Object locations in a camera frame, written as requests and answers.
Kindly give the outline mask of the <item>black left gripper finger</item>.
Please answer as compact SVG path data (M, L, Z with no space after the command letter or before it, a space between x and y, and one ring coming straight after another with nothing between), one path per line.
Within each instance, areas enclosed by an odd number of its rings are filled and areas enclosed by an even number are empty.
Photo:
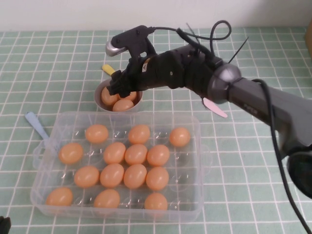
M0 216L0 234L9 234L11 229L10 217Z

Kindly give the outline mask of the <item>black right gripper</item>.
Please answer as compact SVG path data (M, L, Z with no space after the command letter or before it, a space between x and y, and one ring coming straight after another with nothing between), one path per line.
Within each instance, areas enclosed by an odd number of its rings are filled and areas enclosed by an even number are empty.
M132 91L164 86L171 89L186 87L192 58L192 48L179 47L142 59L137 65L130 63L125 71L117 70L111 74L108 91L110 95L127 97Z

